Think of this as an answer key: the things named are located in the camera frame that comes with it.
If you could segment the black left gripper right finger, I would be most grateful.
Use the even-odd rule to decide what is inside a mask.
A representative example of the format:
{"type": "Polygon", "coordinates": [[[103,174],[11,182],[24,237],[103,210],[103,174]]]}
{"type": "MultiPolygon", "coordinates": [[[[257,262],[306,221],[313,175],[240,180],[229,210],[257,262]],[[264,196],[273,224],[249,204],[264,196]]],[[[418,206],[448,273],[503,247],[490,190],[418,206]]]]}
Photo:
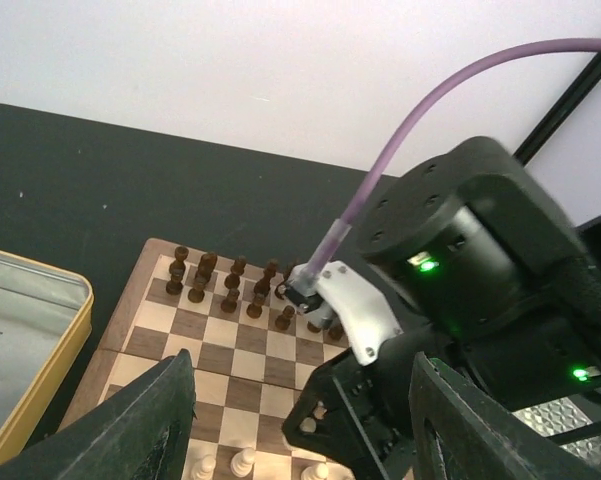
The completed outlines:
{"type": "Polygon", "coordinates": [[[542,437],[444,362],[414,358],[409,393],[417,479],[601,479],[562,446],[601,421],[542,437]]]}

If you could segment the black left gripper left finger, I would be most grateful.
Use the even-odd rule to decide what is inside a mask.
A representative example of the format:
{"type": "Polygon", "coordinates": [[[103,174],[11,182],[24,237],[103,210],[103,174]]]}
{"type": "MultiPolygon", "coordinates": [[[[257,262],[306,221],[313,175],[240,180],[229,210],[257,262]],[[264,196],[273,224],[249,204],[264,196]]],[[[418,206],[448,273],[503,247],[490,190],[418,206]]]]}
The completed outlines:
{"type": "Polygon", "coordinates": [[[180,479],[195,401],[191,356],[182,350],[0,465],[0,479],[180,479]]]}

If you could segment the light piece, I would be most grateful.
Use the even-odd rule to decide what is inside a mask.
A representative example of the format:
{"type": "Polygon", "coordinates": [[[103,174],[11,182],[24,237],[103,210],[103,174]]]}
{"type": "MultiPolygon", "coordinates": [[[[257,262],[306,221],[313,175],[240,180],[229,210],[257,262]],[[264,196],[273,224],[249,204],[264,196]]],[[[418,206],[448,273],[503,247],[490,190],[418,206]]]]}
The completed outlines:
{"type": "Polygon", "coordinates": [[[238,478],[246,477],[252,472],[255,459],[256,451],[251,447],[238,451],[230,462],[232,474],[238,478]]]}
{"type": "Polygon", "coordinates": [[[316,463],[305,468],[300,476],[301,480],[327,480],[329,467],[326,463],[316,463]]]}
{"type": "Polygon", "coordinates": [[[316,429],[317,421],[313,417],[304,418],[299,425],[299,430],[305,434],[315,433],[316,429]]]}
{"type": "Polygon", "coordinates": [[[191,468],[191,480],[211,480],[216,468],[216,458],[206,455],[197,460],[191,468]]]}

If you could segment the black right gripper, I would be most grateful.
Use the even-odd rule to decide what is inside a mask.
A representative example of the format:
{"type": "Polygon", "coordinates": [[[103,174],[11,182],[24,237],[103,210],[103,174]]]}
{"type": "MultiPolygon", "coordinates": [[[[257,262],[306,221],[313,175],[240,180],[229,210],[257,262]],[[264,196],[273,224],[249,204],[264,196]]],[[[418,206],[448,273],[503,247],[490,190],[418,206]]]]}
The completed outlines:
{"type": "MultiPolygon", "coordinates": [[[[334,223],[313,277],[348,231],[334,223]]],[[[360,365],[351,348],[309,377],[283,422],[289,445],[357,479],[415,473],[409,393],[422,352],[512,415],[581,395],[601,406],[601,216],[575,227],[496,140],[474,137],[403,175],[364,219],[365,262],[424,323],[360,365]],[[315,433],[299,430],[313,417],[315,433]]]]}

